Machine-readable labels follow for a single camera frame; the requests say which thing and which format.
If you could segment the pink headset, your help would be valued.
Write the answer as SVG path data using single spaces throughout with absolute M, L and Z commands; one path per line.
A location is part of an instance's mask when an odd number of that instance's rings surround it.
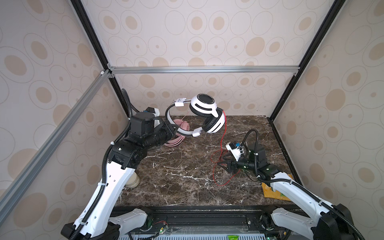
M 186 130 L 186 131 L 190 130 L 190 124 L 187 121 L 184 121 L 183 119 L 175 119 L 174 122 L 183 130 Z M 186 138 L 185 136 L 179 133 L 176 133 L 176 138 L 169 140 L 164 145 L 166 147 L 176 147 L 180 145 L 185 138 Z

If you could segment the white black headphones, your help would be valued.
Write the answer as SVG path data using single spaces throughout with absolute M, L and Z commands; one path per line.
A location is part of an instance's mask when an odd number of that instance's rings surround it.
M 193 114 L 203 117 L 205 120 L 201 127 L 193 131 L 186 131 L 179 127 L 177 133 L 185 137 L 198 137 L 201 132 L 214 134 L 225 126 L 226 115 L 224 110 L 219 108 L 215 99 L 207 94 L 198 94 L 192 99 L 180 98 L 175 100 L 165 112 L 165 116 L 170 123 L 176 124 L 171 118 L 170 109 L 173 107 L 183 107 L 185 104 L 189 104 Z

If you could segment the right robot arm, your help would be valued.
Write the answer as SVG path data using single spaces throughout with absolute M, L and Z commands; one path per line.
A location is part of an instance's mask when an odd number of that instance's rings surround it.
M 362 240 L 363 234 L 354 225 L 352 214 L 342 204 L 332 203 L 318 197 L 292 179 L 276 165 L 269 163 L 265 148 L 258 140 L 247 145 L 248 136 L 259 133 L 249 130 L 240 143 L 220 145 L 221 155 L 217 166 L 230 174 L 239 171 L 254 174 L 256 180 L 280 192 L 306 213 L 305 216 L 292 213 L 282 207 L 269 206 L 260 223 L 266 231 L 285 228 L 309 240 Z

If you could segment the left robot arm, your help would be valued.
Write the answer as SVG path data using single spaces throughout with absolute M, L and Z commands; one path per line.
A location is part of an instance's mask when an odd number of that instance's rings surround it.
M 160 111 L 148 107 L 132 113 L 126 90 L 122 90 L 129 107 L 129 122 L 117 139 L 110 143 L 103 157 L 101 180 L 80 216 L 66 224 L 61 234 L 68 240 L 117 240 L 145 225 L 149 212 L 134 209 L 111 217 L 112 210 L 127 181 L 134 175 L 148 150 L 168 142 L 178 126 L 163 120 Z

